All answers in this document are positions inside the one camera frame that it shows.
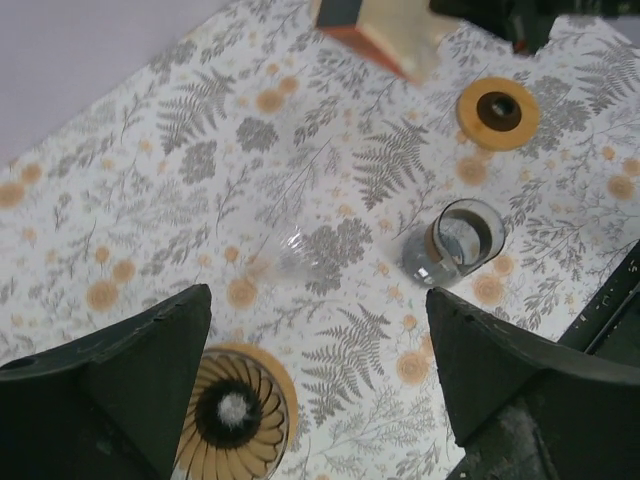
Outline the grey glass carafe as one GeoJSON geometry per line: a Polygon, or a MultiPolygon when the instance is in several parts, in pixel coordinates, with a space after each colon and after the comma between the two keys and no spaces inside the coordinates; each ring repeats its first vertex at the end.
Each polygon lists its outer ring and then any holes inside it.
{"type": "Polygon", "coordinates": [[[493,260],[505,242],[506,227],[495,208],[460,199],[407,237],[401,267],[424,288],[448,288],[493,260]]]}

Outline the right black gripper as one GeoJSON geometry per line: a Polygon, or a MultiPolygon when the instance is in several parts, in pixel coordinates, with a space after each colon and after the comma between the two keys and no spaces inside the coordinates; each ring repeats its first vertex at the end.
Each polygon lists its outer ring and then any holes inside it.
{"type": "Polygon", "coordinates": [[[542,49],[560,16],[639,16],[639,0],[431,0],[429,8],[510,42],[520,55],[534,55],[542,49]]]}

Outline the orange coffee filter pack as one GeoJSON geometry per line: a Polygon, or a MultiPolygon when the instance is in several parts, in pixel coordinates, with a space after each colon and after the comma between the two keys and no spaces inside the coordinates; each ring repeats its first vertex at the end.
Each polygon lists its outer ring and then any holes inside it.
{"type": "Polygon", "coordinates": [[[313,0],[313,26],[361,57],[413,84],[438,67],[438,48],[461,22],[424,0],[313,0]]]}

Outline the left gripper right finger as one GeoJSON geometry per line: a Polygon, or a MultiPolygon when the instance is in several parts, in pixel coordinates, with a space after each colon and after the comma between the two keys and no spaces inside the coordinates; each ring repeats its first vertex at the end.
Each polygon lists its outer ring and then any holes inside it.
{"type": "Polygon", "coordinates": [[[549,341],[442,288],[426,294],[451,479],[636,479],[639,370],[549,341]]]}

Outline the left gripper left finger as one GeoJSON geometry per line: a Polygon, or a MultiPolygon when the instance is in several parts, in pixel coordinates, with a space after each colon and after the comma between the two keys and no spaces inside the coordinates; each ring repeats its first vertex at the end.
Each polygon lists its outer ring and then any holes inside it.
{"type": "Polygon", "coordinates": [[[170,478],[211,318],[193,285],[2,365],[2,478],[170,478]]]}

